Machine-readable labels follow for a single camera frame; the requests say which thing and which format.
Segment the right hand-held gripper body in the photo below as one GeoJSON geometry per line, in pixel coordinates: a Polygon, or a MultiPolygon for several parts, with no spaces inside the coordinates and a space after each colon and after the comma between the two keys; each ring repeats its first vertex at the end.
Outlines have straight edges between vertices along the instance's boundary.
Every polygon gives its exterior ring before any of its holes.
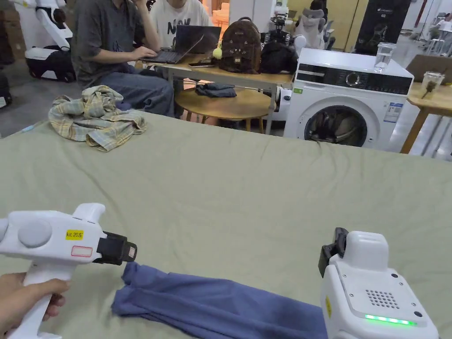
{"type": "Polygon", "coordinates": [[[329,339],[438,339],[407,281],[388,266],[382,234],[336,228],[321,248],[320,301],[329,339]]]}

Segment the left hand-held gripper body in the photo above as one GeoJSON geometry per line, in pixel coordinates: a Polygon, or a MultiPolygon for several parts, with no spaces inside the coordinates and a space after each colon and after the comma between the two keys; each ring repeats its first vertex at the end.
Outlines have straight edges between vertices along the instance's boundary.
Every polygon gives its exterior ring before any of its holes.
{"type": "Polygon", "coordinates": [[[0,222],[0,253],[29,260],[23,285],[53,279],[69,281],[77,266],[133,262],[136,244],[104,231],[99,224],[105,206],[80,204],[73,214],[59,211],[13,211],[0,222]]]}

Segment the person's left hand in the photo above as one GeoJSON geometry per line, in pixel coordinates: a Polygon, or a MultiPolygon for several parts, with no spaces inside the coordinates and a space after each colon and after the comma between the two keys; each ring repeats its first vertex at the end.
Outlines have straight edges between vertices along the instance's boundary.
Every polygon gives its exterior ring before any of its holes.
{"type": "Polygon", "coordinates": [[[50,296],[43,321],[59,314],[59,308],[65,303],[63,293],[69,290],[70,281],[51,279],[46,282],[25,286],[26,273],[4,274],[0,277],[0,337],[16,329],[23,317],[43,297],[50,296]]]}

